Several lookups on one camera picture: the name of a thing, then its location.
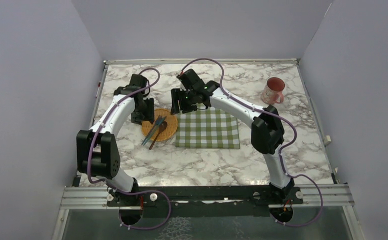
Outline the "blue handled utensil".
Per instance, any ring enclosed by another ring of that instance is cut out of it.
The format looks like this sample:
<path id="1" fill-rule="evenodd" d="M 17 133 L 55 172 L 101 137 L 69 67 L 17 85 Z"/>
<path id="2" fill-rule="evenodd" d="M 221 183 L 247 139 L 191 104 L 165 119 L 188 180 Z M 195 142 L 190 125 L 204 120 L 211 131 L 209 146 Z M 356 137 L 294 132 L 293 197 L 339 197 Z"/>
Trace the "blue handled utensil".
<path id="1" fill-rule="evenodd" d="M 154 132 L 156 131 L 156 129 L 159 127 L 159 125 L 166 119 L 165 116 L 158 116 L 158 118 L 155 120 L 155 122 L 153 123 L 150 131 L 147 133 L 147 135 L 145 136 L 143 142 L 142 142 L 142 145 L 145 145 L 147 143 L 147 141 L 151 138 L 151 136 L 154 134 Z"/>

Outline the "brown handled utensil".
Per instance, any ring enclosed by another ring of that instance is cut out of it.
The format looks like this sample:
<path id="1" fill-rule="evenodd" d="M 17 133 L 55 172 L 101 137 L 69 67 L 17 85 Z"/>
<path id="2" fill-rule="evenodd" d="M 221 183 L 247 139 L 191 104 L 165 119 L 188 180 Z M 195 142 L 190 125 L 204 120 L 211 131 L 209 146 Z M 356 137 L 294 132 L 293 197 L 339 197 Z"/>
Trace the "brown handled utensil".
<path id="1" fill-rule="evenodd" d="M 165 129 L 167 128 L 167 122 L 166 121 L 163 121 L 160 125 L 159 125 L 159 128 L 158 128 L 158 133 L 157 135 L 155 136 L 154 140 L 152 141 L 152 143 L 150 144 L 149 146 L 149 150 L 151 150 L 155 144 L 155 142 L 157 141 L 158 137 L 160 136 L 160 134 L 165 131 Z"/>

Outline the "green white checkered cloth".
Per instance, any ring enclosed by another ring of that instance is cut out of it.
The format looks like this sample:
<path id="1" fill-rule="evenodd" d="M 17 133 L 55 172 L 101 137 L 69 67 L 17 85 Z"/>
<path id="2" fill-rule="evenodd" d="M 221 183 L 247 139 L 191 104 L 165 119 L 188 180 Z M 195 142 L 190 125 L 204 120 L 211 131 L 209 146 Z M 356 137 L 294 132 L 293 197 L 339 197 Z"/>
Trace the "green white checkered cloth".
<path id="1" fill-rule="evenodd" d="M 192 149 L 239 149 L 237 118 L 216 109 L 177 115 L 175 146 Z"/>

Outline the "pink ceramic mug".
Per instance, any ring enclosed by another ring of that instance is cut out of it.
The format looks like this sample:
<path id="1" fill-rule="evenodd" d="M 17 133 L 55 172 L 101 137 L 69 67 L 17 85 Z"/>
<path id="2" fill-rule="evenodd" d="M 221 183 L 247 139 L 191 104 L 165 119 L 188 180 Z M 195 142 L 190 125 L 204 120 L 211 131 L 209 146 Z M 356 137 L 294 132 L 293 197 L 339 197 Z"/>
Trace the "pink ceramic mug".
<path id="1" fill-rule="evenodd" d="M 281 104 L 284 101 L 283 90 L 285 82 L 278 77 L 271 77 L 267 80 L 266 85 L 261 93 L 261 100 L 268 104 Z"/>

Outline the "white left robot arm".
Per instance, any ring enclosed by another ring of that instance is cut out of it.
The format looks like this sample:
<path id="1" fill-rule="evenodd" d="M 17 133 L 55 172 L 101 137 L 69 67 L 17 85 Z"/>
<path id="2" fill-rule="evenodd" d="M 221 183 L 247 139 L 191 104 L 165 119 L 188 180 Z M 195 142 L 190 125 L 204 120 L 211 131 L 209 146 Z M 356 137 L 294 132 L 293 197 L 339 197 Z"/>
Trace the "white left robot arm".
<path id="1" fill-rule="evenodd" d="M 129 206 L 138 201 L 139 192 L 135 178 L 120 167 L 116 137 L 127 118 L 139 125 L 154 122 L 154 100 L 145 96 L 148 82 L 141 74 L 133 74 L 128 85 L 114 91 L 111 105 L 98 122 L 76 136 L 78 171 L 120 190 L 121 201 Z"/>

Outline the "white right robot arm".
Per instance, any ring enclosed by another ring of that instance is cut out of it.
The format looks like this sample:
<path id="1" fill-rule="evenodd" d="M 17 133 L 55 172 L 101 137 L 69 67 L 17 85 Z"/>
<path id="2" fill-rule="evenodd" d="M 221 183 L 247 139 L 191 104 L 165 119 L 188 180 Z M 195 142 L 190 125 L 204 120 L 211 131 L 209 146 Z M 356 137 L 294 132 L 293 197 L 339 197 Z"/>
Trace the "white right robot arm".
<path id="1" fill-rule="evenodd" d="M 242 100 L 213 80 L 204 82 L 193 69 L 180 72 L 177 79 L 183 89 L 171 90 L 171 114 L 190 113 L 198 109 L 198 104 L 203 104 L 245 123 L 251 129 L 252 146 L 263 154 L 268 167 L 271 199 L 278 204 L 289 199 L 294 180 L 289 177 L 286 163 L 281 157 L 285 130 L 277 109 L 273 106 L 260 108 Z"/>

